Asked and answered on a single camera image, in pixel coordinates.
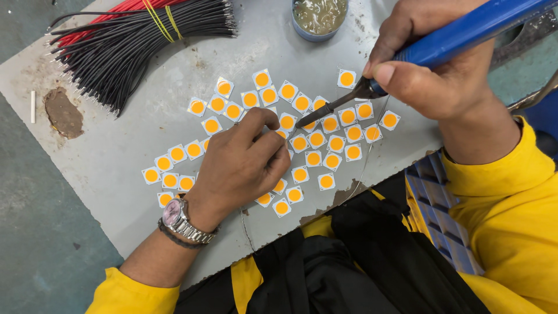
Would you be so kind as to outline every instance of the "red wire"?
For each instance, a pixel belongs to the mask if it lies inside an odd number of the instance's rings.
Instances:
[[[187,1],[187,0],[151,0],[151,5],[153,6],[153,8],[159,9],[159,8],[164,8],[165,6],[172,6],[173,4],[177,4],[183,1]],[[145,9],[145,4],[143,3],[142,0],[124,0],[124,2],[108,10],[108,12],[134,11],[134,10],[142,10],[142,9]],[[105,22],[120,16],[124,16],[124,15],[100,15],[94,20],[92,20],[89,24]],[[78,41],[79,39],[87,36],[91,32],[92,30],[67,35],[62,40],[59,41],[58,47],[71,45],[76,41]]]

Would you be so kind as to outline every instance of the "blue plastic crate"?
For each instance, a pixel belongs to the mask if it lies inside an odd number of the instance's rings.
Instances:
[[[448,178],[441,152],[417,161],[405,169],[405,176],[434,246],[457,271],[483,274],[471,252],[467,230],[448,214],[459,200],[445,188]]]

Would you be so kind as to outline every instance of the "concrete floor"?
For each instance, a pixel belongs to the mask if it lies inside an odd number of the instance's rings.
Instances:
[[[0,2],[0,63],[90,2]],[[491,73],[496,94],[511,103],[543,86],[558,67],[557,46],[558,32]],[[0,312],[83,313],[104,268],[123,259],[2,95],[0,134]]]

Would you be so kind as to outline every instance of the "black apron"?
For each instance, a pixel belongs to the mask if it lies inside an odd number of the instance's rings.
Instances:
[[[247,314],[489,313],[402,211],[366,191],[326,214],[337,239],[296,229],[258,250],[263,284]],[[230,268],[180,294],[175,313],[192,312],[237,313]]]

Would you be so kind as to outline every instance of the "soldering iron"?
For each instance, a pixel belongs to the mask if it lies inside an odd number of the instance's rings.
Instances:
[[[557,0],[490,0],[399,51],[392,60],[433,69],[556,5]],[[352,99],[376,99],[386,95],[376,80],[361,77],[352,92],[299,119],[295,127],[299,129],[330,115]]]

